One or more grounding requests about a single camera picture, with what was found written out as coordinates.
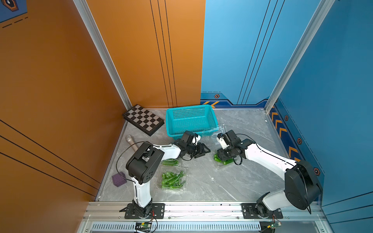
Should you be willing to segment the teal plastic basket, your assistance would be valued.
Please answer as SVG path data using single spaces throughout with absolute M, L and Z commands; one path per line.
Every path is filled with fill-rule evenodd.
M 219 124 L 210 105 L 170 108 L 166 111 L 166 130 L 169 137 L 180 139 L 186 131 L 211 136 Z

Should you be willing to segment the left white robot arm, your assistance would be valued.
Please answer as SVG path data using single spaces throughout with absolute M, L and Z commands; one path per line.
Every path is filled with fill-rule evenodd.
M 149 218 L 153 216 L 153 200 L 150 192 L 150 181 L 162 161 L 199 158 L 211 150 L 202 142 L 201 137 L 186 131 L 180 139 L 168 145 L 155 145 L 143 142 L 126 164 L 126 169 L 134 184 L 134 198 L 126 207 L 129 218 Z

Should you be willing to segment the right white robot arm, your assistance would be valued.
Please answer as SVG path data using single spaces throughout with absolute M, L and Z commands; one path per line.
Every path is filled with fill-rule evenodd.
M 284 189 L 267 192 L 256 201 L 254 213 L 260 218 L 268 218 L 275 211 L 288 206 L 309 210 L 310 205 L 322 195 L 323 187 L 309 162 L 274 154 L 250 137 L 240 139 L 232 130 L 218 134 L 217 141 L 221 146 L 217 156 L 222 162 L 237 157 L 241 161 L 248 159 L 271 170 L 284 181 Z

